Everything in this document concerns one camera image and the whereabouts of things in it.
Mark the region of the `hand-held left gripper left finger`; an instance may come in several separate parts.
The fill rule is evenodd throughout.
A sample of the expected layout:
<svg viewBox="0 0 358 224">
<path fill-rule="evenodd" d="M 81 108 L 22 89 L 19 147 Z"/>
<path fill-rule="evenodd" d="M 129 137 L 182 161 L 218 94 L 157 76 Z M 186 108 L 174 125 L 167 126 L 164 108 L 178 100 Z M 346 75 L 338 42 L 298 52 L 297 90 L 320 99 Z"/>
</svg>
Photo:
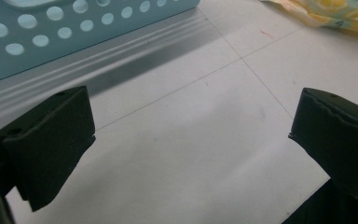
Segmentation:
<svg viewBox="0 0 358 224">
<path fill-rule="evenodd" d="M 0 129 L 0 194 L 33 211 L 51 203 L 95 141 L 85 86 L 60 91 Z"/>
</svg>

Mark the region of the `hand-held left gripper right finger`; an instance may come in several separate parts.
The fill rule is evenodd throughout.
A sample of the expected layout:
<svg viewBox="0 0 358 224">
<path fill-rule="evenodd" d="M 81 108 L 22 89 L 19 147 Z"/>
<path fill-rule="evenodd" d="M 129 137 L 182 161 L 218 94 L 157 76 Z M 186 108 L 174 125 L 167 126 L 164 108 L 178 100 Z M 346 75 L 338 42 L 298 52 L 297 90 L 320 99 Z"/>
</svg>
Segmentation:
<svg viewBox="0 0 358 224">
<path fill-rule="evenodd" d="M 334 93 L 302 90 L 289 138 L 358 200 L 358 105 Z"/>
</svg>

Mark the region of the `light blue perforated plastic basket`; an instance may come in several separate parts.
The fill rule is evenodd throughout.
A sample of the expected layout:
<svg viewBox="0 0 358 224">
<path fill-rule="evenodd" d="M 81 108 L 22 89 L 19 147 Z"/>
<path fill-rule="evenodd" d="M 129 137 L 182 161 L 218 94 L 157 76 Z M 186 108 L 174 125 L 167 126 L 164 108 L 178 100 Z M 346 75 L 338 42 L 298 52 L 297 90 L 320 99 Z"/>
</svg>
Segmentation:
<svg viewBox="0 0 358 224">
<path fill-rule="evenodd" d="M 0 80 L 197 7 L 200 0 L 0 0 Z"/>
</svg>

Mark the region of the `yellow fruit print cloth bag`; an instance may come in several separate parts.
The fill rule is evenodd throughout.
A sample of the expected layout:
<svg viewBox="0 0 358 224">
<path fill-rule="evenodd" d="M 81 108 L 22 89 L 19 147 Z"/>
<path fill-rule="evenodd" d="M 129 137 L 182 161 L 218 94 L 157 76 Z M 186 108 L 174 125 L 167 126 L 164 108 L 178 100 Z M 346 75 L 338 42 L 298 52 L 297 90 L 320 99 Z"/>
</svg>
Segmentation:
<svg viewBox="0 0 358 224">
<path fill-rule="evenodd" d="M 284 8 L 312 27 L 333 27 L 358 33 L 358 0 L 260 0 Z"/>
</svg>

